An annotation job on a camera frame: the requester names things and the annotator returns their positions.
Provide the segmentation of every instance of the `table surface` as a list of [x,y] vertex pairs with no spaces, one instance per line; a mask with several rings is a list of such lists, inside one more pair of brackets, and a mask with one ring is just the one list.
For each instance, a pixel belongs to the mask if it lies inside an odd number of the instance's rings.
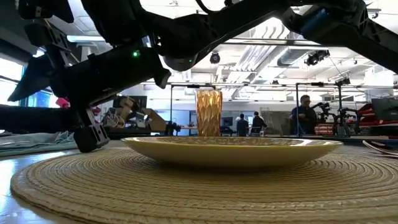
[[[121,141],[111,141],[108,147],[124,147]],[[344,146],[336,153],[363,153],[372,152],[366,147]],[[29,154],[24,156],[0,158],[0,223],[80,223],[66,218],[58,217],[45,212],[39,208],[30,206],[28,203],[15,198],[10,192],[10,179],[17,171],[39,161],[53,157],[79,153],[78,150],[67,150],[60,152],[47,152],[40,154]]]

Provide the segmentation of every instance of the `security camera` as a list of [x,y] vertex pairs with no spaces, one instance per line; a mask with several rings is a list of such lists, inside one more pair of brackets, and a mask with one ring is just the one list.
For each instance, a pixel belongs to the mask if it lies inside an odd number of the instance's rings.
[[212,64],[218,64],[220,62],[221,58],[220,55],[218,55],[218,52],[212,52],[210,56],[210,63]]

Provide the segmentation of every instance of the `gray fabric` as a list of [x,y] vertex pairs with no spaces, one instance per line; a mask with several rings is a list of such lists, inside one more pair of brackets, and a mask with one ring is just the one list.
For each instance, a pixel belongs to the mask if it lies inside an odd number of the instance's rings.
[[76,149],[73,133],[20,134],[0,138],[0,157]]

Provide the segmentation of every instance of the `cloth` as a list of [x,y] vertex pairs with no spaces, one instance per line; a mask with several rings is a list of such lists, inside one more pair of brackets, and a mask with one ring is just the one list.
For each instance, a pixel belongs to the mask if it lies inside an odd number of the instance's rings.
[[259,116],[253,118],[252,133],[260,133],[262,127],[267,127],[266,123]]
[[[299,114],[305,114],[305,118],[299,118],[299,124],[300,124],[300,132],[302,134],[315,134],[315,126],[317,125],[317,114],[316,112],[311,109],[311,108],[306,108],[303,106],[299,106],[298,108],[298,113]],[[292,117],[293,117],[293,126],[294,126],[294,134],[297,134],[297,108],[294,108],[292,110]]]
[[249,122],[245,119],[240,119],[236,124],[236,133],[238,136],[245,137],[248,133]]
[[73,133],[19,134],[0,138],[0,157],[77,149]]

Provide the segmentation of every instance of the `utensil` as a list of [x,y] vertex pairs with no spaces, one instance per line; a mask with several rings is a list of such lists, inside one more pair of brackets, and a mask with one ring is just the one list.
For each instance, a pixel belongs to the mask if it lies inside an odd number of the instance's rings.
[[137,137],[122,141],[158,161],[204,167],[291,166],[317,159],[341,142],[241,137]]
[[398,156],[398,149],[387,146],[383,143],[379,143],[379,142],[375,142],[375,141],[365,141],[365,140],[363,140],[362,143],[365,146],[367,146],[371,149],[377,150],[383,154]]

